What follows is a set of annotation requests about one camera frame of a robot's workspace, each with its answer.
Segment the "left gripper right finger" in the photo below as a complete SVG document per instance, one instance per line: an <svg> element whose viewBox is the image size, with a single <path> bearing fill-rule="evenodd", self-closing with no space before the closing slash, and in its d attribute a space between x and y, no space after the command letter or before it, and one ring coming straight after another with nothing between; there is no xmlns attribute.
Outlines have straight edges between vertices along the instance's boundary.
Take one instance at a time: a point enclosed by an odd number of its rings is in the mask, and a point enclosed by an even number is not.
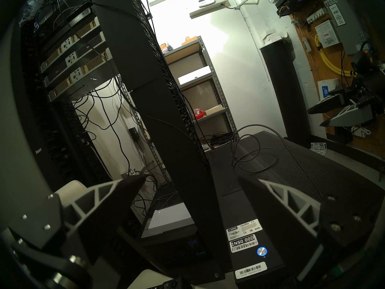
<svg viewBox="0 0 385 289"><path fill-rule="evenodd" d="M384 190L343 186L321 202L282 184L239 176L257 219L296 279L321 279L364 249L380 212Z"/></svg>

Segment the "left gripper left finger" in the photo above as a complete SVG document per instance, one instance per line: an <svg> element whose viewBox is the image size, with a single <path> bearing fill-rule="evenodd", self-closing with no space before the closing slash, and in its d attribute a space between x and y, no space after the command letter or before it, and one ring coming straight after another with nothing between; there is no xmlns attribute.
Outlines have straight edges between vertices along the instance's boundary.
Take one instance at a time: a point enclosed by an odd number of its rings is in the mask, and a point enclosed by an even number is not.
<svg viewBox="0 0 385 289"><path fill-rule="evenodd" d="M130 175L86 188L64 201L58 193L51 194L20 211L8 229L15 240L22 239L31 249L94 263L128 216L145 180L145 175Z"/></svg>

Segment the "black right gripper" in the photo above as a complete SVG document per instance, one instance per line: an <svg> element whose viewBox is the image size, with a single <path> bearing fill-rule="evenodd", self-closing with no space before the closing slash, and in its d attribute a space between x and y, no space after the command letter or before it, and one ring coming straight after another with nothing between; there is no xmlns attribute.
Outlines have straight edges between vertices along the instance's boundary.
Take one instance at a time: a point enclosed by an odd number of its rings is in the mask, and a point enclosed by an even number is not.
<svg viewBox="0 0 385 289"><path fill-rule="evenodd" d="M336 108L345 107L336 116L323 121L321 127L348 127L371 121L384 114L385 75L384 72L356 74L351 80L348 98L353 101L346 106L342 94L328 96L307 110L308 114L324 114Z"/></svg>

